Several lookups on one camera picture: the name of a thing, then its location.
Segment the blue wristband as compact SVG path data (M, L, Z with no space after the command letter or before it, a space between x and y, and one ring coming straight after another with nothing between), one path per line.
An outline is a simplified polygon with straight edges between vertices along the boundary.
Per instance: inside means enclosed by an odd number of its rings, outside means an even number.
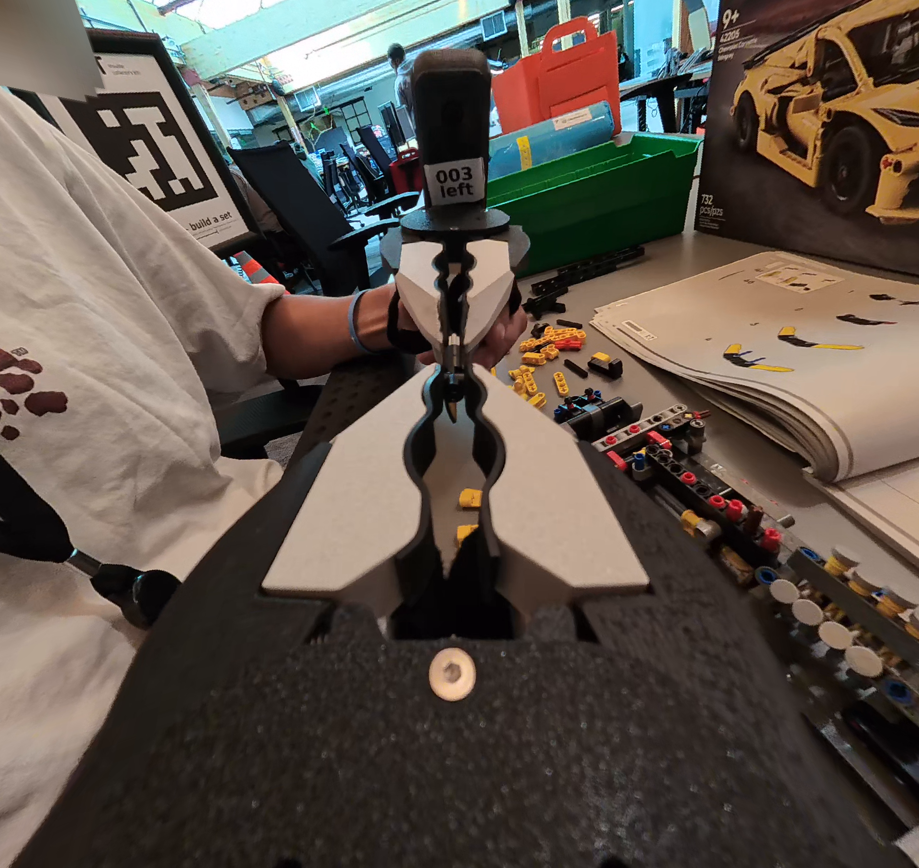
M374 305L374 296L368 290L357 291L347 310L347 331L357 354L369 356L376 353L374 343L380 332L379 325L379 310Z

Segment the white cloth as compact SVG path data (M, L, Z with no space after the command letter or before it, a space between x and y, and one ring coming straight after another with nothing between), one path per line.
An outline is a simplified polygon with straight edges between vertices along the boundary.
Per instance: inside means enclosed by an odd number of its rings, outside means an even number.
M2 458L109 564L185 579L281 475L222 457L211 397L264 381L248 284L2 92ZM2 866L97 735L142 633L64 564L2 555Z

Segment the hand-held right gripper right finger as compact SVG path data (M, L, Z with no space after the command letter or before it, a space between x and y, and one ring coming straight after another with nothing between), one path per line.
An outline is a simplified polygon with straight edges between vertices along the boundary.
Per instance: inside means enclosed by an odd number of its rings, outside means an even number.
M466 397L484 475L479 536L485 585L529 625L543 609L640 596L650 576L597 479L591 450L486 369Z

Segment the lego car chassis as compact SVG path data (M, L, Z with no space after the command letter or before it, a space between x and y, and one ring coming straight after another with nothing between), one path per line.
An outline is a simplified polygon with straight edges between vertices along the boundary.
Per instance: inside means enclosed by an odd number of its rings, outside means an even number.
M917 579L844 545L820 553L795 519L704 453L706 412L644 415L596 389L567 394L554 421L608 459L723 569L785 668L805 723L917 851Z

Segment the black lego frame piece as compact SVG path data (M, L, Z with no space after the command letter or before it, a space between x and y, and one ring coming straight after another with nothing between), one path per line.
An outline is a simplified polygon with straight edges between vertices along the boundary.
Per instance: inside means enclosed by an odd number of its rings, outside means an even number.
M644 254L645 247L636 245L563 267L555 276L532 284L530 297L521 304L522 309L536 320L541 320L547 314L562 314L566 307L560 298L568 294L572 287L612 274L642 258Z

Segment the lego set box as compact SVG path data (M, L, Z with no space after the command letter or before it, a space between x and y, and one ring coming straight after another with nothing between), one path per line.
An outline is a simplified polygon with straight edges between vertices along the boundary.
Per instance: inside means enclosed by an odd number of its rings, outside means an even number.
M695 228L917 276L918 0L720 0Z

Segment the white instruction booklet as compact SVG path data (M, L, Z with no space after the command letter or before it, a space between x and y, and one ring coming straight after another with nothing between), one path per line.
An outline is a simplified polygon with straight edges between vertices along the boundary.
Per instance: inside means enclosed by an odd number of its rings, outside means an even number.
M604 305L591 325L800 456L917 564L916 284L765 252Z

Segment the green plastic bin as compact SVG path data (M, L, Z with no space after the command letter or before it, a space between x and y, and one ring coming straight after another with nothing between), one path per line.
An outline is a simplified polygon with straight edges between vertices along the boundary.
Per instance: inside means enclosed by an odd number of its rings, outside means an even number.
M684 229L700 136L635 133L489 180L488 205L522 227L528 277Z

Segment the black office chair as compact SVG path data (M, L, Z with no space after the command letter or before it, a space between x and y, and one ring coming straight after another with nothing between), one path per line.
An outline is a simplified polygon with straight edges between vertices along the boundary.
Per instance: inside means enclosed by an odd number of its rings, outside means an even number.
M403 193L370 208L381 220L356 228L315 181L290 146L228 150L236 165L280 223L310 255L324 295L344 297L370 288L366 247L400 223L419 192Z

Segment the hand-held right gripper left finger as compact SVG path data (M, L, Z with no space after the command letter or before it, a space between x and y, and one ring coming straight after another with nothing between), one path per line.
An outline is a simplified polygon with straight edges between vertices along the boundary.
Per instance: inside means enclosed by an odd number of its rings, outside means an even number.
M439 365L338 434L262 581L271 599L369 610L397 639L443 571L424 474L443 408Z

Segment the person's left forearm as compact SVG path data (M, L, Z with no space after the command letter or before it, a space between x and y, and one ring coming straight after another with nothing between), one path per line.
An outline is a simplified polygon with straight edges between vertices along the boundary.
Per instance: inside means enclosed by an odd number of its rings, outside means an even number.
M266 306L260 339L268 374L284 380L316 378L362 355L347 331L353 296L283 296Z

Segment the pile of yellow lego pieces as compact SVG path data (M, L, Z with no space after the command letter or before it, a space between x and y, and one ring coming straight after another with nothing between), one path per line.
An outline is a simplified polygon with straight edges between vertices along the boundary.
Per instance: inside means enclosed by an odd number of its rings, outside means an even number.
M544 408L552 395L568 397L571 392L561 368L561 357L567 353L560 352L552 343L558 338L576 336L586 340L586 332L572 324L551 326L538 323L536 333L523 340L518 346L516 363L511 366L508 376L509 387L516 394L535 408Z

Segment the light blue wrapped package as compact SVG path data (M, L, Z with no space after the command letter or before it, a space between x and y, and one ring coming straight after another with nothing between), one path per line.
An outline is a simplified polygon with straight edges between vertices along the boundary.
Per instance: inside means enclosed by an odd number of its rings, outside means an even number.
M607 101L495 137L489 142L490 182L610 141L615 119Z

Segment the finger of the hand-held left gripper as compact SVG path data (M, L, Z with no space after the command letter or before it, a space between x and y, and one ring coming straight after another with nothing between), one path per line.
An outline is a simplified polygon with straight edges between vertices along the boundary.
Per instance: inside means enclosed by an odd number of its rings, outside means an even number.
M466 254L471 257L471 267L465 274L467 286L461 297L460 342L466 352L474 352L510 299L514 274L508 242L470 241Z
M449 337L444 257L442 242L404 242L395 276L401 303L435 354L444 352Z

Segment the orange object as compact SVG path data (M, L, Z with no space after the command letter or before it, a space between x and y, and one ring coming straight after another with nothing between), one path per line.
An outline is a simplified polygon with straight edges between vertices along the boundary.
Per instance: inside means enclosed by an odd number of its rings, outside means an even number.
M241 251L234 255L236 265L238 265L239 272L241 277L245 277L253 286L274 286L280 288L283 291L285 296L290 294L290 291L279 281L276 277L272 276L270 272L261 265L257 259L252 257L246 251Z

